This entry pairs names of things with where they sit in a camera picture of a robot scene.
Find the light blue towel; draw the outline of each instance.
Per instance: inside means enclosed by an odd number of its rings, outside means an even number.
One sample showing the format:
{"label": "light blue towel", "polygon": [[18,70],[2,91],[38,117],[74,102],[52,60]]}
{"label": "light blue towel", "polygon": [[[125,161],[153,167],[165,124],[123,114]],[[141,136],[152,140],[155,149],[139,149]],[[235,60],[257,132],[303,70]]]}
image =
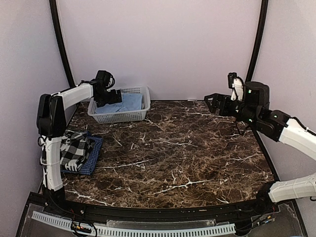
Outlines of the light blue towel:
{"label": "light blue towel", "polygon": [[142,109],[142,94],[122,93],[122,102],[116,104],[106,104],[103,107],[96,108],[96,114],[106,114],[115,112],[125,112]]}

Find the marble tabletop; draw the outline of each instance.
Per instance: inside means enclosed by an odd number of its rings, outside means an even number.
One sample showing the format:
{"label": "marble tabletop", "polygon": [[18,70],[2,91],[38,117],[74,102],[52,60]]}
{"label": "marble tabletop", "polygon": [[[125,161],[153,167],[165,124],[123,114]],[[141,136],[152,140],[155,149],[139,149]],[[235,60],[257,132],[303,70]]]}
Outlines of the marble tabletop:
{"label": "marble tabletop", "polygon": [[[251,131],[211,115],[202,101],[152,101],[144,121],[98,124],[77,109],[68,129],[103,146],[91,176],[65,174],[66,199],[134,208],[179,208],[254,199],[273,180]],[[245,125],[238,123],[241,130]]]}

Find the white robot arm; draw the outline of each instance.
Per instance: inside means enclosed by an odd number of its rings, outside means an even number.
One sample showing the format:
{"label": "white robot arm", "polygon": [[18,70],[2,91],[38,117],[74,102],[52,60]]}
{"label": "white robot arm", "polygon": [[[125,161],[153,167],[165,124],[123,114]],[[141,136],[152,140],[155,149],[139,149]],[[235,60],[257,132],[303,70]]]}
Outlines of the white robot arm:
{"label": "white robot arm", "polygon": [[[93,97],[93,86],[83,83],[75,88],[59,92],[51,96],[59,96],[63,101],[64,110],[76,103]],[[59,190],[63,187],[60,175],[60,145],[61,136],[41,136],[42,155],[40,163],[43,167],[43,184],[49,190]]]}
{"label": "white robot arm", "polygon": [[[260,82],[242,82],[236,73],[228,75],[232,95],[205,96],[211,113],[233,116],[247,123],[276,142],[290,145],[316,160],[316,134],[286,113],[269,110],[269,87]],[[316,173],[294,180],[271,182],[258,192],[257,199],[280,202],[294,198],[316,196]]]}
{"label": "white robot arm", "polygon": [[39,101],[37,126],[39,145],[42,147],[40,162],[43,167],[43,185],[51,192],[62,190],[60,174],[60,145],[66,130],[65,110],[82,100],[94,97],[97,107],[121,102],[119,90],[109,90],[115,83],[111,73],[98,71],[95,79],[52,95],[44,94]]}
{"label": "white robot arm", "polygon": [[[316,136],[313,132],[303,128],[294,118],[290,118],[286,124],[288,126],[283,129],[279,141],[316,160]],[[316,173],[299,179],[276,182],[269,192],[272,202],[314,196],[316,196]]]}

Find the blue cloth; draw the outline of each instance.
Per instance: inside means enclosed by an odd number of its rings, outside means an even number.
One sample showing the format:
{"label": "blue cloth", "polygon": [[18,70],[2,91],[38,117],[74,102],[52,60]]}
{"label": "blue cloth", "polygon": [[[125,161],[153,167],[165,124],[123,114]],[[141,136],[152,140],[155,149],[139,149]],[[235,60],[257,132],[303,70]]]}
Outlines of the blue cloth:
{"label": "blue cloth", "polygon": [[94,144],[92,152],[89,155],[88,160],[83,164],[81,169],[78,172],[61,169],[60,170],[61,172],[71,173],[71,174],[84,174],[84,175],[91,175],[93,173],[95,165],[99,157],[103,139],[101,137],[92,137],[90,136],[89,132],[88,132],[88,139],[94,140],[95,144]]}
{"label": "blue cloth", "polygon": [[96,114],[107,114],[115,112],[125,112],[142,109],[142,94],[122,93],[122,102],[115,104],[106,104],[103,107],[95,109]]}

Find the basket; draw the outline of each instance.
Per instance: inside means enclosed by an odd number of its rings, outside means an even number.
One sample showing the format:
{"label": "basket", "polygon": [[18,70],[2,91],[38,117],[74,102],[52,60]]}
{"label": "basket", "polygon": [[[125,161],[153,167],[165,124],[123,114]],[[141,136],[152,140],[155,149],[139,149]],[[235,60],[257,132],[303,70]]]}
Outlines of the basket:
{"label": "basket", "polygon": [[142,121],[145,119],[147,110],[150,109],[150,96],[149,90],[146,86],[129,87],[120,89],[122,93],[136,93],[142,94],[142,108],[141,110],[95,114],[97,105],[93,98],[90,100],[88,107],[88,115],[92,116],[98,123],[113,123],[113,122],[129,122],[129,121]]}

